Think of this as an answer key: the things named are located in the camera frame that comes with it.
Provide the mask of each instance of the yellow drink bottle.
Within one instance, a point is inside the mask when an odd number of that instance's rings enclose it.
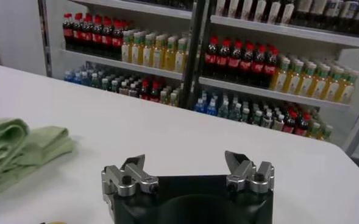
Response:
[[[303,72],[300,82],[297,86],[296,95],[306,96],[308,94],[309,87],[314,79],[313,74],[315,73],[316,64],[312,62],[307,63],[307,70]]]

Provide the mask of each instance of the table surface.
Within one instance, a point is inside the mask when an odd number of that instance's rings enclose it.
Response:
[[[224,151],[275,166],[273,223],[359,223],[359,168],[337,146],[0,66],[0,117],[67,127],[75,151],[0,195],[0,223],[112,223],[101,170],[145,153],[152,175],[229,172]]]

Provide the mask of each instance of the shelf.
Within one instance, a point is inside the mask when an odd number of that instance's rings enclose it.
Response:
[[[314,99],[314,98],[302,97],[302,96],[297,96],[297,95],[291,95],[291,94],[287,94],[287,93],[280,93],[280,92],[271,91],[268,89],[261,89],[261,88],[251,87],[251,86],[239,85],[239,84],[235,84],[235,83],[224,82],[224,81],[209,79],[209,78],[205,78],[205,77],[200,77],[199,83],[203,84],[203,85],[238,91],[241,93],[248,93],[248,94],[278,99],[278,100],[301,103],[301,104],[310,105],[310,106],[314,106],[314,107],[327,107],[327,108],[333,108],[336,110],[348,110],[350,107],[350,105],[346,105],[346,104],[334,103],[334,102],[329,102],[329,101],[325,101],[325,100],[318,100],[318,99]]]
[[[88,55],[88,54],[78,53],[78,52],[74,52],[74,51],[68,51],[68,50],[64,50],[64,49],[62,49],[61,51],[64,54],[68,54],[70,57],[78,58],[79,60],[90,61],[90,62],[94,62],[94,63],[109,65],[109,66],[113,66],[113,67],[117,67],[117,68],[128,69],[131,71],[142,72],[142,73],[147,73],[147,74],[151,74],[151,75],[157,75],[157,76],[166,77],[166,78],[170,78],[170,79],[176,79],[176,80],[182,79],[182,74],[178,73],[178,72],[172,72],[172,71],[166,71],[166,70],[157,69],[157,68],[150,68],[150,67],[145,67],[145,66],[141,66],[141,65],[130,64],[130,63],[126,63],[123,61],[116,61],[116,60],[112,60],[109,58]]]
[[[94,4],[113,7],[118,9],[127,9],[136,12],[144,12],[156,15],[170,16],[175,18],[190,19],[191,11],[172,9],[164,6],[150,5],[147,3],[137,3],[120,0],[71,0],[79,4]]]
[[[349,37],[345,35],[330,33],[327,31],[321,32],[320,30],[308,29],[304,27],[299,28],[292,26],[279,26],[267,23],[257,23],[253,21],[233,19],[214,15],[210,17],[210,21],[211,23],[225,26],[239,27],[249,30],[259,30],[267,33],[276,33],[279,35],[298,37],[333,44],[341,44],[350,47],[359,47],[358,37]]]

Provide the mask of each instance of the red label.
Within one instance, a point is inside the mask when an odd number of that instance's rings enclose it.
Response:
[[[205,63],[206,64],[214,64],[215,62],[216,62],[216,56],[215,55],[205,54]]]
[[[82,31],[74,30],[74,38],[75,39],[82,39]]]
[[[252,64],[252,71],[256,73],[261,73],[263,70],[263,64],[258,64],[256,62],[253,62]]]
[[[265,73],[266,73],[267,75],[274,75],[274,73],[275,73],[275,66],[265,65]]]
[[[93,33],[93,41],[94,41],[95,43],[101,43],[101,42],[102,42],[102,36],[99,35],[99,34]]]
[[[240,69],[248,71],[251,69],[251,61],[240,61]]]
[[[102,36],[102,43],[112,45],[112,38],[108,36]]]
[[[112,45],[114,47],[121,47],[123,45],[123,39],[121,39],[121,38],[112,38]]]
[[[228,61],[228,58],[217,57],[216,64],[221,65],[221,66],[225,66],[227,64],[227,61]]]
[[[71,29],[63,29],[64,37],[71,37],[72,30]]]
[[[240,59],[229,58],[228,66],[231,68],[239,67]]]

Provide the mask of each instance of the green towel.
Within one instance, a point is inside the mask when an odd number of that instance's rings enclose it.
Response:
[[[65,128],[43,127],[27,134],[22,120],[0,119],[0,193],[74,146]]]

